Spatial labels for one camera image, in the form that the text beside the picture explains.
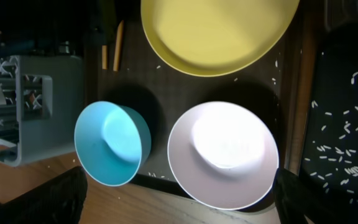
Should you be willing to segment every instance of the wooden stick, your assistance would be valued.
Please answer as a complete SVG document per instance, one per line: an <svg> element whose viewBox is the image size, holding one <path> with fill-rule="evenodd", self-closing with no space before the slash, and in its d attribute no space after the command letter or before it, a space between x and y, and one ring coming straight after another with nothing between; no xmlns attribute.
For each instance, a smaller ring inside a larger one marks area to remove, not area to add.
<svg viewBox="0 0 358 224"><path fill-rule="evenodd" d="M124 21L121 21L117 28L117 38L116 38L116 51L114 53L114 65L113 70L118 72L119 62L121 59L121 47L122 47L122 36L124 34Z"/></svg>
<svg viewBox="0 0 358 224"><path fill-rule="evenodd" d="M108 65L107 65L107 45L103 45L102 46L102 69L107 70L108 69Z"/></svg>

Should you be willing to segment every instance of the bowl rim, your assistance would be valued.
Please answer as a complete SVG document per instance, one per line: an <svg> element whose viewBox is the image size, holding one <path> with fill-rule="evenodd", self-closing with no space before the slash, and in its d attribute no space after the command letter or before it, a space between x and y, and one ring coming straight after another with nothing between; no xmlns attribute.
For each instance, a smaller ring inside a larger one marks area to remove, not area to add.
<svg viewBox="0 0 358 224"><path fill-rule="evenodd" d="M219 77L219 76L223 76L223 75L228 75L228 74L232 74L234 72L238 72L239 70L242 70L243 68L246 68L248 67L249 65L252 65L254 62L258 61L260 58L262 58L267 52L269 52L276 44L277 42L283 37L284 33L287 31L288 27L290 26L294 16L295 16L295 13L296 11L298 10L298 7L299 7L299 0L297 0L297 6L296 6L296 9L293 11L293 13L291 14L290 16L290 20L289 20L289 23L287 24L286 28L283 29L279 35L277 35L277 39L274 40L272 42L272 44L270 46L268 46L265 51L263 51L262 54L260 54L258 57L256 57L255 59L253 60L250 60L248 63L244 64L244 65L241 65L231 71L227 71L227 72L221 72L221 73L216 73L216 74L213 74L213 75L200 75L200 74L195 74L195 73L191 73L191 72L187 72L187 71L184 71L184 70L181 70L180 68L176 68L175 66L173 66L172 64L168 63L157 51L156 49L154 48L153 44L152 44L152 41L150 41L149 39L149 35L147 35L147 32L146 29L145 29L145 26L144 26L144 20L143 20L143 16L144 16L144 1L145 0L142 0L141 3L140 3L140 18L142 19L142 27L143 27L143 31L144 31L144 34L146 36L146 39L147 41L149 42L149 45L151 46L151 48L153 49L153 51L158 55L158 57L163 60L167 65L169 65L171 68L174 68L175 70L179 71L179 72L182 72L182 73L185 73L187 75L193 75L193 76L196 76L196 77Z"/></svg>
<svg viewBox="0 0 358 224"><path fill-rule="evenodd" d="M272 142L274 143L275 150L272 149L272 151L273 151L273 153L275 152L275 153L274 153L274 156L277 158L277 167L276 167L276 169L278 169L278 167L280 166L280 159L279 159L279 157L278 157L278 147L277 147L277 143L276 143L276 141L275 141L275 139L274 139L274 137L273 137L273 134L270 132L270 130L269 130L269 128L266 126L266 124L265 124L258 116L256 116L256 114L254 114L253 112L251 112L251 111L248 110L247 108L245 108L245 107L243 107L243 106L240 106L240 105L237 105L237 104L235 104L235 103L230 103L230 102L225 102L225 101L209 101L209 102L205 102L205 103L198 104L198 105L196 105L196 106L194 106L194 107L188 109L186 112L184 112L184 113L177 119L177 121L176 121L175 124L173 125L173 127L172 127L172 129L171 129L171 133L170 133L169 138L168 138L168 144L167 144L168 163L169 163L169 166L170 166L170 168L171 168L172 174L173 174L175 180L176 180L176 181L178 182L178 184L180 185L180 187L181 187L190 197L192 197L192 198L195 199L197 202L202 203L203 205L206 205L206 206L208 206L208 207L215 208L215 209L219 209L219 210L240 210L240 209L247 208L247 207L250 207L250 206L252 206L252 205L255 205L256 203L260 202L260 201L270 192L270 190L271 190L272 187L273 187L273 182L272 182L272 184L270 184L270 187L267 189L267 191L266 191L261 197L259 197L256 201L254 201L254 202L252 202L252 203L250 203L250 204L248 204L248 205L241 206L241 207L236 207L236 208L221 208L221 207L217 207L217 206L213 206L213 205L208 205L207 203L202 202L202 201L198 200L196 197L194 197L191 193L189 193L189 191L187 191L187 190L182 186L182 184L181 184L180 181L177 179L177 177L176 177L176 175L175 175L175 173L174 173L174 171L173 171L173 169L172 169L171 160L170 160L170 156L169 156L169 151L170 151L169 145L170 145L172 133L173 133L173 130L175 129L175 126L179 123L179 121L182 119L182 117L184 117L184 115L186 115L187 113L189 113L191 110L193 110L193 109L195 109L196 107L199 107L199 106L201 106L201 105L210 104L210 103L225 103L225 104L230 104L230 105L238 106L238 107L240 107L240 108L242 108L242 109L244 109L244 110L250 112L254 117L256 117L256 118L261 122L262 126L268 131L268 136L273 139Z"/></svg>
<svg viewBox="0 0 358 224"><path fill-rule="evenodd" d="M77 144L76 144L76 132L77 132L77 125L78 125L78 120L80 119L81 115L83 114L83 112L91 105L98 105L98 104L110 104L110 105L113 105L115 106L116 108L118 108L119 110L121 110L122 112L125 113L125 115L130 119L130 121L132 122L132 124L135 126L135 129L136 129L136 133L137 133L137 137L138 137L138 140L140 142L140 146L142 146L142 139L140 138L140 134L139 134L139 130L137 129L136 127L136 124L134 122L134 120L131 118L131 116L129 116L129 114L121 108L120 105L117 105L115 103L111 103L111 102L108 102L108 101L97 101L97 102L94 102L94 103L91 103L90 105L86 106L86 108L83 109L83 111L81 111L80 115L78 116L77 118L77 121L75 123L75 128L74 128L74 146L75 146L75 153L77 154L77 157L78 157L78 160L80 161L82 167L84 168L84 170L86 171L86 173L92 177L92 179L96 180L97 182L99 182L100 184L103 184L103 185L106 185L106 186L109 186L109 187L119 187L119 186L122 186L124 184L127 184L128 182L130 182L134 177L135 175L137 174L137 171L139 171L139 168L140 168L140 164L142 163L142 159L143 159L143 150L140 149L140 159L139 159L139 162L137 164L137 168L136 168L136 171L134 172L134 174L132 175L132 177L130 177L127 181L121 183L121 184L106 184L106 183L103 183L101 182L100 180L96 179L89 171L88 169L84 166L83 162L81 161L81 157L78 153L78 150L77 150Z"/></svg>

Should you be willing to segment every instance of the dish rack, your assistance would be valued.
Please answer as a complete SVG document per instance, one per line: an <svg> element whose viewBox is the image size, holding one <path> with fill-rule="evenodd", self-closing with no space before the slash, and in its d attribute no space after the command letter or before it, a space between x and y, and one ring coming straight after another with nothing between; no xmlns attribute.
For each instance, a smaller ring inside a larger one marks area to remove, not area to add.
<svg viewBox="0 0 358 224"><path fill-rule="evenodd" d="M0 162L19 166L74 151L83 86L77 56L0 58Z"/></svg>

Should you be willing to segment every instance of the bowl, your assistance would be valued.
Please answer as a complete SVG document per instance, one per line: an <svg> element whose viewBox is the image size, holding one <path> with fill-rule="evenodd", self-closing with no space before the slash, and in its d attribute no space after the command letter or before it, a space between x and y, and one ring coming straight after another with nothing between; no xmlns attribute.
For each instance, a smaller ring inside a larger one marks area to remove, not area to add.
<svg viewBox="0 0 358 224"><path fill-rule="evenodd" d="M143 117L129 107L106 101L92 103L81 112L74 142L85 171L111 187L128 183L151 150Z"/></svg>
<svg viewBox="0 0 358 224"><path fill-rule="evenodd" d="M277 145L263 121L221 101L195 106L178 119L168 140L168 161L185 192L222 210L259 202L279 165Z"/></svg>
<svg viewBox="0 0 358 224"><path fill-rule="evenodd" d="M266 54L299 0L143 0L142 23L155 53L189 75L238 71Z"/></svg>

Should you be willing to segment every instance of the tray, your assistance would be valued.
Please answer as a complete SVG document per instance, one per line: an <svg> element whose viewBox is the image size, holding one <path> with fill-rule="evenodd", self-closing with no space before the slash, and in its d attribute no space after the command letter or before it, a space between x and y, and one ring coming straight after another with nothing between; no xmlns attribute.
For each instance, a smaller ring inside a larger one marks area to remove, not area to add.
<svg viewBox="0 0 358 224"><path fill-rule="evenodd" d="M168 136L185 111L206 101L229 101L255 113L274 135L280 166L288 167L301 56L298 13L285 35L260 60L230 75L201 78L183 74L165 64L145 37L140 1L130 1L128 5L120 71L102 70L100 50L95 48L85 50L85 61L86 103L107 100L129 106L149 125L152 151L131 182L189 198L170 170ZM258 211L272 202L268 194L257 205L242 211Z"/></svg>
<svg viewBox="0 0 358 224"><path fill-rule="evenodd" d="M318 106L311 106L308 113L299 176L317 197L349 205L358 214L358 174L345 171L358 167L358 74L351 81L355 72L358 23L333 31L317 53L310 103Z"/></svg>

